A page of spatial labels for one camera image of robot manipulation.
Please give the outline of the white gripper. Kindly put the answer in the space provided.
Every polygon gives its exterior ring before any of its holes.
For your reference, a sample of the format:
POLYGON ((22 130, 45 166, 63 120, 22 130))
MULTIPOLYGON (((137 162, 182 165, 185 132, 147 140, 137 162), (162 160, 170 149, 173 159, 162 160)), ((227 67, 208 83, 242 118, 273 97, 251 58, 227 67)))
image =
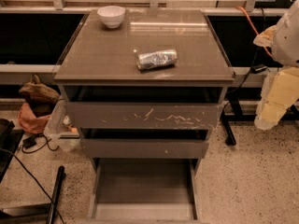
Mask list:
POLYGON ((299 0, 272 25, 258 34, 253 44, 271 48, 273 59, 288 65, 276 74, 269 73, 263 82, 261 101, 257 105, 254 124, 270 130, 299 99, 299 0))

